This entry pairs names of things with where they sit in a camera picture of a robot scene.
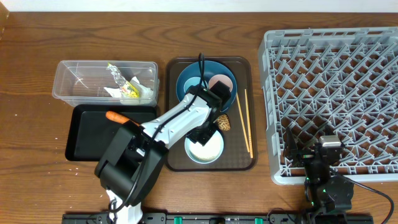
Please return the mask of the white rice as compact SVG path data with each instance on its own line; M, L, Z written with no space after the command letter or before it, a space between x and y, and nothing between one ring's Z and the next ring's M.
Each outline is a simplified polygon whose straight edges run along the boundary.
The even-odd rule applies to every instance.
M188 142L188 153L199 162L211 162L215 160L221 152L219 145L212 145L210 142L205 146L200 143Z

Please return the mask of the light blue bowl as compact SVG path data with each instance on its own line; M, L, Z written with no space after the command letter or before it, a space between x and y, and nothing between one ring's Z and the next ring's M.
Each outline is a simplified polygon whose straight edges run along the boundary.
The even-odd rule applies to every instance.
M219 131L215 131L214 135L203 146L199 142L192 142L189 138L185 138L185 152L187 156L196 163L209 164L216 161L223 152L224 140Z

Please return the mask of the brown shiitake mushroom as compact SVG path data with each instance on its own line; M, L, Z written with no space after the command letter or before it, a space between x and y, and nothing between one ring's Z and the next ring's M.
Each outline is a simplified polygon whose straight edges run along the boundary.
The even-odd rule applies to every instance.
M231 125L227 114L220 115L216 120L216 124L218 128L222 131L229 131L231 129Z

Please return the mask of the light blue cup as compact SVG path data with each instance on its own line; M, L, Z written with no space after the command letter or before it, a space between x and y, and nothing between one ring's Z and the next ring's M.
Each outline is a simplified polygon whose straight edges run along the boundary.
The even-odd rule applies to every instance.
M191 77L183 85L183 90L186 93L191 86L197 86L200 83L200 77Z

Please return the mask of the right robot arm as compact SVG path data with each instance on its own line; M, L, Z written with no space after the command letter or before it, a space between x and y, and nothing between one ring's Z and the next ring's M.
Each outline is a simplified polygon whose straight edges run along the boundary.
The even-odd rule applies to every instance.
M298 217L299 223L347 223L345 211L352 208L353 184L332 176L330 166L338 162L345 145L326 128L310 149L299 147L290 128L286 129L284 157L304 168L305 196L312 206Z

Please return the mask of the snack wrapper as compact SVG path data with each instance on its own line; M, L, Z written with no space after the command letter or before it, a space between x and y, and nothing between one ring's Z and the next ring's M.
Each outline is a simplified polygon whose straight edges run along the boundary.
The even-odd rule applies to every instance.
M115 65L108 63L106 67L107 70L111 71L111 74L114 78L115 83L118 85L121 96L124 98L138 98L139 91L136 87L134 87L129 81L127 81L122 73L120 72L119 68Z

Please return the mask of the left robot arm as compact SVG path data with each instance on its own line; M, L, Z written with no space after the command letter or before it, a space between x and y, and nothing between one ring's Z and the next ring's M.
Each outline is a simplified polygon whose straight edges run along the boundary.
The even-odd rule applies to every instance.
M221 81L211 88L191 86L162 116L140 125L126 121L119 128L95 168L110 199L106 223L141 220L141 202L155 185L169 149L184 137L207 146L230 97L230 88Z

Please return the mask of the orange carrot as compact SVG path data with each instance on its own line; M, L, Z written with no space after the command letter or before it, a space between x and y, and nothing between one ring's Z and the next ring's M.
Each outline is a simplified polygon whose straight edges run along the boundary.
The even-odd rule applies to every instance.
M109 119L110 121L113 121L115 123L124 124L124 123L130 121L130 122L134 123L137 126L139 125L139 123L137 123L137 122L135 122L135 121L133 121L133 120L131 120L131 119L119 114L119 113L116 113L114 111L107 111L105 116L106 116L107 119Z

